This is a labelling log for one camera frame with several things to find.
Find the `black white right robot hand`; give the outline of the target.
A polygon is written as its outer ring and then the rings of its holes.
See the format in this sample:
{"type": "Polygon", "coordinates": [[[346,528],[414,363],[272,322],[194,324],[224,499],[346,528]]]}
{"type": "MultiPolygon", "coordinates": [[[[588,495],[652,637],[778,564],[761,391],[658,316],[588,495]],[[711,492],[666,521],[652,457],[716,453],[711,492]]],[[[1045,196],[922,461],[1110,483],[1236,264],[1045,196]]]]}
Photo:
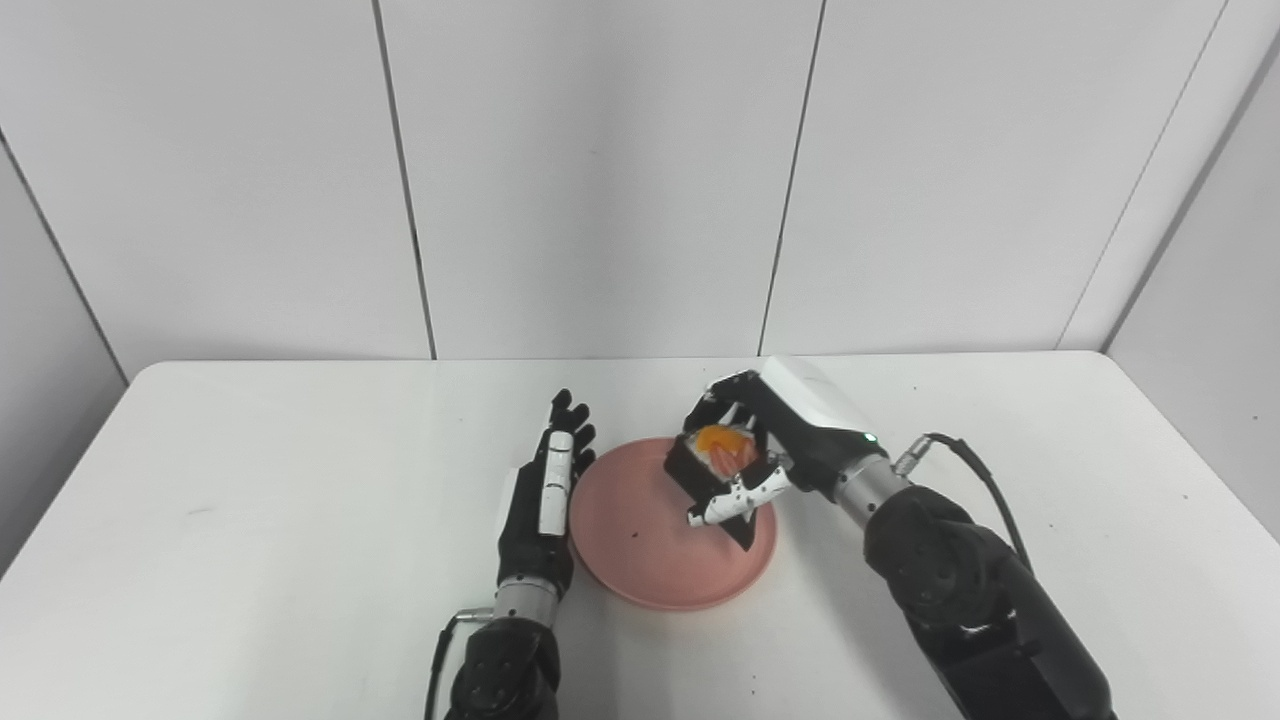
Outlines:
{"type": "Polygon", "coordinates": [[[745,550],[755,538],[755,511],[787,489],[818,492],[864,528],[905,486],[841,388],[810,363],[787,356],[708,386],[666,470],[694,501],[689,524],[722,527],[745,550]],[[748,432],[756,445],[756,459],[726,480],[692,450],[695,434],[717,424],[748,432]]]}

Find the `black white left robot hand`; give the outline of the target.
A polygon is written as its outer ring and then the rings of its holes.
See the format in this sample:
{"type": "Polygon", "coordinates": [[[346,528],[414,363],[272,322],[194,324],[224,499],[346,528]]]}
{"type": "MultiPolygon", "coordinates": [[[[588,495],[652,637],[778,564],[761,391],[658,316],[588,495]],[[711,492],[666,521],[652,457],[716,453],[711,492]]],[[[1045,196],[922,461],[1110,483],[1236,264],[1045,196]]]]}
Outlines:
{"type": "Polygon", "coordinates": [[[561,389],[532,459],[515,475],[506,523],[498,539],[498,582],[547,582],[562,600],[573,579],[568,505],[581,475],[595,461],[596,429],[590,407],[561,389]]]}

